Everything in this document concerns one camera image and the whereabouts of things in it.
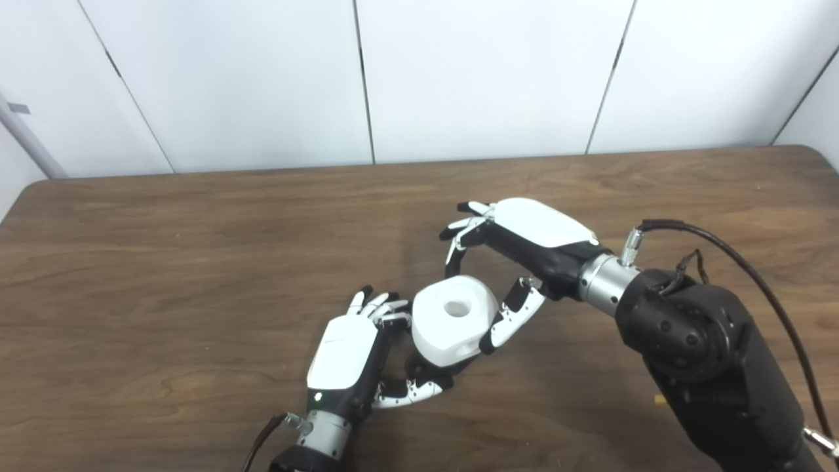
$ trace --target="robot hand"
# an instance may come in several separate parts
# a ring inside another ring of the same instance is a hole
[[[451,378],[384,380],[382,368],[391,338],[411,326],[410,303],[396,293],[369,299],[362,288],[347,312],[332,318],[306,377],[305,420],[288,421],[300,430],[297,443],[271,463],[271,471],[338,470],[354,428],[374,409],[410,405],[441,393]]]
[[[465,202],[457,206],[474,216],[456,221],[440,233],[451,240],[446,257],[446,278],[459,275],[466,249],[485,244],[529,270],[519,278],[481,339],[484,354],[507,342],[541,307],[545,298],[570,296],[580,300],[581,267],[608,250],[597,236],[575,219],[528,198],[498,203]]]

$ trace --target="robotic hand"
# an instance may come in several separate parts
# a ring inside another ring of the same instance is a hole
[[[410,405],[451,386],[451,378],[445,376],[381,378],[392,336],[410,328],[410,303],[399,300],[396,293],[383,293],[368,301],[372,293],[372,287],[362,288],[347,312],[326,326],[306,377],[308,417],[304,420],[287,413],[282,418],[300,430],[300,436],[294,446],[274,458],[271,472],[339,470],[352,430],[373,410]],[[258,441],[264,437],[267,434],[260,435]],[[244,470],[250,467],[259,444]]]
[[[484,353],[506,341],[545,298],[587,302],[614,318],[623,342],[643,356],[691,441],[724,471],[820,471],[804,437],[836,457],[835,441],[814,437],[805,427],[798,401],[737,296],[708,284],[702,270],[705,283],[685,276],[689,258],[676,272],[634,265],[644,231],[668,228],[696,233],[751,269],[712,234],[672,220],[645,221],[630,232],[618,257],[591,230],[534,200],[469,202],[458,210],[474,216],[440,234],[440,239],[451,239],[446,277],[459,274],[466,250],[480,244],[533,274],[519,279],[505,298],[482,340]],[[763,289],[762,279],[752,272]]]

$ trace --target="brown tabletop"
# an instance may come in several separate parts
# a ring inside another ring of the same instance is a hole
[[[462,218],[456,203],[514,196],[615,250],[642,218],[726,239],[786,305],[839,424],[839,179],[812,149],[44,181],[0,225],[0,470],[238,470],[272,414],[302,412],[322,329],[359,286],[412,296],[438,281],[437,234]],[[711,281],[758,319],[815,425],[789,340],[733,263],[686,233],[654,233],[638,264],[672,268],[696,247]],[[497,296],[524,275],[486,248],[463,269]],[[375,414],[354,459],[360,470],[715,470],[655,393],[611,318],[546,303],[451,391]],[[277,431],[253,471],[293,441]]]

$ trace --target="black joint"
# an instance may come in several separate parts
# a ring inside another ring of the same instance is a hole
[[[466,255],[466,251],[459,251],[457,249],[455,249],[455,252],[451,253],[451,259],[449,259],[449,263],[446,264],[446,279],[450,279],[451,277],[461,273],[461,261],[463,260],[464,255]]]
[[[440,231],[440,241],[449,241],[462,230],[463,228],[445,228]]]
[[[389,333],[404,331],[405,329],[408,329],[408,326],[408,320],[404,318],[386,320],[384,323],[382,323],[382,329],[388,331]]]
[[[408,384],[404,380],[382,379],[382,390],[379,395],[391,396],[394,398],[405,398],[408,396]]]
[[[461,213],[474,213],[471,208],[469,208],[469,202],[460,202],[457,204],[457,211]]]
[[[524,301],[527,300],[527,295],[529,294],[530,287],[523,285],[521,281],[516,281],[513,288],[511,288],[507,296],[504,297],[504,305],[507,305],[507,308],[511,311],[517,312],[524,306]]]
[[[492,330],[487,331],[478,341],[477,347],[482,353],[489,355],[495,352],[495,346],[492,345]]]
[[[479,246],[479,245],[483,244],[484,241],[487,240],[487,238],[484,237],[484,234],[483,234],[485,226],[486,226],[486,223],[479,224],[472,231],[470,231],[470,232],[464,234],[463,236],[461,236],[461,240],[460,240],[461,246],[463,246],[465,248],[471,248],[473,246]]]

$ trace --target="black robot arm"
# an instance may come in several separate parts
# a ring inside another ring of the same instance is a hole
[[[642,272],[618,303],[623,342],[644,357],[693,444],[725,472],[816,472],[804,415],[763,335],[730,291]]]

